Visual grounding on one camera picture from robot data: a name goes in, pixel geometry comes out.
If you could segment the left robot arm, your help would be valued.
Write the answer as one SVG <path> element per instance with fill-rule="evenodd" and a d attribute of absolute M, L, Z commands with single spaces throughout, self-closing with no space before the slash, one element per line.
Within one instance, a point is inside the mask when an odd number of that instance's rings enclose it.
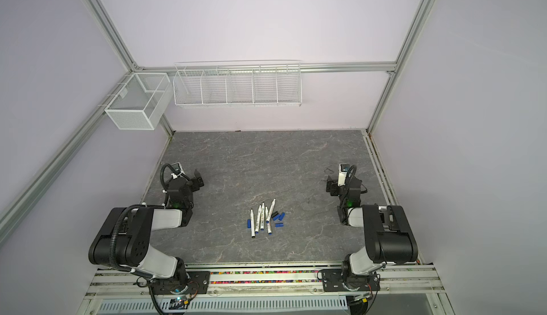
<path fill-rule="evenodd" d="M 88 251 L 91 264 L 186 285 L 189 277 L 183 260 L 154 248 L 150 238 L 154 231 L 189 225 L 195 206 L 193 193 L 205 182 L 198 170 L 190 177 L 180 164 L 168 163 L 160 169 L 160 182 L 165 196 L 162 204 L 143 202 L 111 210 Z"/>

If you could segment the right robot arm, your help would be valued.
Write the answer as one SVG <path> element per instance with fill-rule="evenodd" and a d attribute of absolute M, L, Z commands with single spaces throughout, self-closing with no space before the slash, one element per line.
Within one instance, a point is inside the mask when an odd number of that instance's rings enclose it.
<path fill-rule="evenodd" d="M 333 178 L 327 178 L 326 192 L 339 198 L 340 223 L 363 230 L 364 247 L 343 261 L 344 279 L 369 277 L 390 262 L 402 265 L 417 261 L 417 242 L 401 206 L 359 204 L 353 197 L 365 191 L 356 179 L 340 185 Z"/>

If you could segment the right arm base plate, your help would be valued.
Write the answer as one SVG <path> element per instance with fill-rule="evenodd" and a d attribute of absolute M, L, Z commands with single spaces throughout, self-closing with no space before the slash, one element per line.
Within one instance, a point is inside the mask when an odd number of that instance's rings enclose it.
<path fill-rule="evenodd" d="M 341 268 L 321 269 L 316 277 L 322 282 L 324 292 L 377 292 L 380 290 L 378 274 L 355 275 Z"/>

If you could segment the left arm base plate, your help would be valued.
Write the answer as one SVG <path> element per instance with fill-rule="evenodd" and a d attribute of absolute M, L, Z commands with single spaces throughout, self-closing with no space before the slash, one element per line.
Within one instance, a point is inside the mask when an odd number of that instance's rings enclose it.
<path fill-rule="evenodd" d="M 210 277 L 210 271 L 189 271 L 182 282 L 172 277 L 170 279 L 156 279 L 150 286 L 154 295 L 206 294 Z"/>

